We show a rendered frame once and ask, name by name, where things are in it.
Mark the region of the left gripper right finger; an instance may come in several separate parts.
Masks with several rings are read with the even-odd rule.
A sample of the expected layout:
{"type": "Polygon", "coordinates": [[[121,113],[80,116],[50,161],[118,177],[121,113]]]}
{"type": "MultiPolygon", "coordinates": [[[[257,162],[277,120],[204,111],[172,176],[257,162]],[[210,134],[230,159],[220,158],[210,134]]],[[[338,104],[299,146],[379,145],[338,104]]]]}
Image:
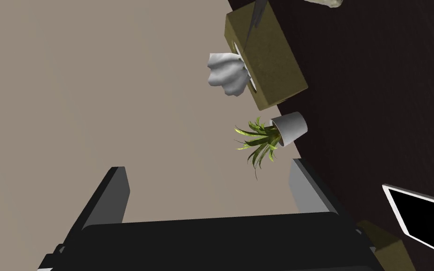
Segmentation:
{"type": "Polygon", "coordinates": [[[291,162],[289,187],[299,212],[333,212],[348,217],[337,197],[305,159],[291,162]]]}

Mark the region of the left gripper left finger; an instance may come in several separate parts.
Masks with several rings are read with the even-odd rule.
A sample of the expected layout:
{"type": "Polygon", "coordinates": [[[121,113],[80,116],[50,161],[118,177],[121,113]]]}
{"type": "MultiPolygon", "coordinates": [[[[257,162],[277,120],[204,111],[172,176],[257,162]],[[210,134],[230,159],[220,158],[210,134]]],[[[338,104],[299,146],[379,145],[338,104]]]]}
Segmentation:
{"type": "Polygon", "coordinates": [[[75,221],[71,231],[98,224],[121,223],[130,195],[125,167],[112,167],[75,221]]]}

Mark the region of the green plant in white pot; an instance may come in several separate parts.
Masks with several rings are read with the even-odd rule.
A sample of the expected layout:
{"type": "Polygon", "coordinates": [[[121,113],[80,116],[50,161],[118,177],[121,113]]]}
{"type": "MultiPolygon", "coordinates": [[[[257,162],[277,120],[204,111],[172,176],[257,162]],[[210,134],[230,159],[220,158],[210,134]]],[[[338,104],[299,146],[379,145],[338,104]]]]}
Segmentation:
{"type": "Polygon", "coordinates": [[[248,137],[239,141],[241,147],[238,150],[253,149],[247,157],[247,162],[257,170],[262,168],[264,158],[275,160],[275,151],[286,147],[308,132],[308,125],[299,112],[293,112],[270,119],[268,122],[261,121],[257,117],[248,122],[248,130],[235,127],[234,131],[248,137]]]}

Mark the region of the olive block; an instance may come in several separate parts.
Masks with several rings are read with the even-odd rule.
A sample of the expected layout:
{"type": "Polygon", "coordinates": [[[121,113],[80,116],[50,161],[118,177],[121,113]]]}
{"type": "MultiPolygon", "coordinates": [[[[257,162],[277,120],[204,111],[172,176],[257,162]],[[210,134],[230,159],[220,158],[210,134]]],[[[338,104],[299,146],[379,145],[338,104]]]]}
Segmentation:
{"type": "Polygon", "coordinates": [[[374,254],[384,271],[416,271],[401,239],[370,221],[357,223],[374,246],[374,254]]]}

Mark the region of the dark brown table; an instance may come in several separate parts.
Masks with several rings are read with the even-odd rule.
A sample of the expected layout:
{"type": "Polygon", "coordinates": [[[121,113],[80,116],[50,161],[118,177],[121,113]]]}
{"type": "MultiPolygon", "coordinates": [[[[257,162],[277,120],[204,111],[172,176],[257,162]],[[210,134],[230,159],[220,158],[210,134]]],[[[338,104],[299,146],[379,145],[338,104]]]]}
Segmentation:
{"type": "Polygon", "coordinates": [[[399,237],[416,271],[434,250],[403,234],[383,183],[434,196],[434,0],[269,0],[308,83],[302,158],[353,220],[399,237]]]}

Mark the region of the white-framed black tablet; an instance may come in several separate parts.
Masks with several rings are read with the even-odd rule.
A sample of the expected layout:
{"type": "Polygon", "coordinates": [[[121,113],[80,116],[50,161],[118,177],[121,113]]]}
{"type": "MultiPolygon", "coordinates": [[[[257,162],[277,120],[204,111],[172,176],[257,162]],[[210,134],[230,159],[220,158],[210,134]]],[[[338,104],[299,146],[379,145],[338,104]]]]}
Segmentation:
{"type": "Polygon", "coordinates": [[[402,232],[434,250],[434,197],[386,183],[382,189],[402,232]]]}

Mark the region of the olive tissue box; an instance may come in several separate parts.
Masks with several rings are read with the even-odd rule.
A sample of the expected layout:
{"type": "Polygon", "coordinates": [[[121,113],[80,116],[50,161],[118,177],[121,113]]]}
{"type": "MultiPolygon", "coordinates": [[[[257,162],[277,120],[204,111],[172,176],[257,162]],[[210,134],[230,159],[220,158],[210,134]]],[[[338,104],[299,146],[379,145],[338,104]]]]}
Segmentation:
{"type": "Polygon", "coordinates": [[[230,53],[211,53],[208,83],[228,96],[248,88],[262,111],[308,88],[270,3],[256,0],[225,16],[230,53]]]}

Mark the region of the white lumpy object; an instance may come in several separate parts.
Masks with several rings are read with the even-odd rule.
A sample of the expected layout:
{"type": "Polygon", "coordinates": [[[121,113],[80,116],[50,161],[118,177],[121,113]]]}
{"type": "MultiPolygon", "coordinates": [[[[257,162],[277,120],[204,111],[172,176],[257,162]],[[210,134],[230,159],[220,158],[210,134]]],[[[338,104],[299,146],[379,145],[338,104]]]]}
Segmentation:
{"type": "Polygon", "coordinates": [[[310,3],[315,3],[329,8],[337,8],[342,5],[343,0],[304,0],[310,3]]]}

